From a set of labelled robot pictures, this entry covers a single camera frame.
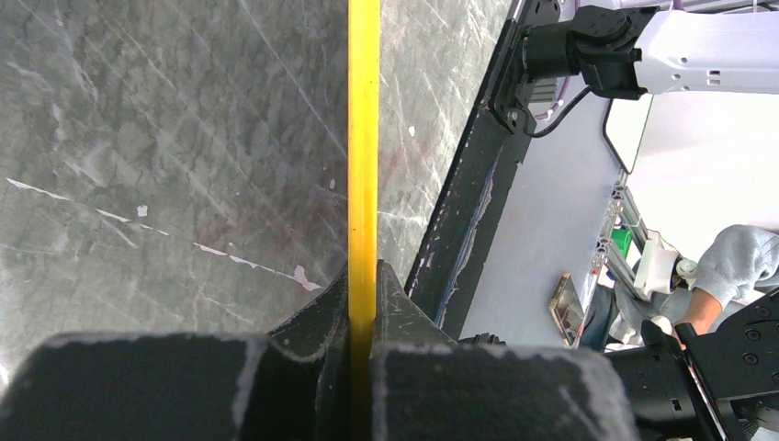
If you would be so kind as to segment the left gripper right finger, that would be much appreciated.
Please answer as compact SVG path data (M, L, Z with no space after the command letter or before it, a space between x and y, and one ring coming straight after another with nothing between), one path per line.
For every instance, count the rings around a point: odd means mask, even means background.
M388 345L456 346L457 342L409 298L391 264L379 259L371 344L371 353L378 354Z

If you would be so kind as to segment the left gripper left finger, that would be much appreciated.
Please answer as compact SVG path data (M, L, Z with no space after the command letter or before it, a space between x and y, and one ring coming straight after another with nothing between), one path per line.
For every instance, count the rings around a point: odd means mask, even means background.
M280 366L321 364L328 350L339 345L346 315L348 266L301 310L269 333L267 361Z

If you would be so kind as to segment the yellow-framed whiteboard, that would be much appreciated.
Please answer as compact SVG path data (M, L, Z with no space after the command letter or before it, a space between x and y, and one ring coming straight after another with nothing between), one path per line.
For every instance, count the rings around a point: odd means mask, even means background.
M1 437L279 439L346 247L344 1L1 4Z

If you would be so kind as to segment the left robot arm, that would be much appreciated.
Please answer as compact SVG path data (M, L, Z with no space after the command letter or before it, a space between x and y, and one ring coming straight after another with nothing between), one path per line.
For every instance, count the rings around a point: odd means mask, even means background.
M720 330L653 324L645 344L589 350L457 342L434 322L452 261L416 265L401 288L378 268L367 393L351 398L346 276L274 329L257 370L255 417L269 440L748 440L778 424L778 333L740 312Z

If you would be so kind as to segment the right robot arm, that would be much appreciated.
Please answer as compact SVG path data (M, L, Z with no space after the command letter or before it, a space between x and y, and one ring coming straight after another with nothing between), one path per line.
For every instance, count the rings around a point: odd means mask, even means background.
M778 92L777 12L712 15L587 5L568 21L531 28L523 46L530 79L580 76L603 98Z

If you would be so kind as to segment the operator grey sleeve forearm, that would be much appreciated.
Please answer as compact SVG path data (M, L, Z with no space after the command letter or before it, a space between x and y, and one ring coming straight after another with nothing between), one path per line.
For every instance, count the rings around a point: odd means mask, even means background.
M722 306L777 287L778 235L750 225L729 226L716 237L698 261L692 285Z

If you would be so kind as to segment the operator hand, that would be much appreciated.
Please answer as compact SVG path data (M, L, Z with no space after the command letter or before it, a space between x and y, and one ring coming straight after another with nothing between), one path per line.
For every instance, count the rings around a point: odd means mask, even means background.
M728 301L720 301L711 293L695 288L685 313L673 325L673 334L677 335L675 328L682 324L691 325L697 334L708 334L727 306Z

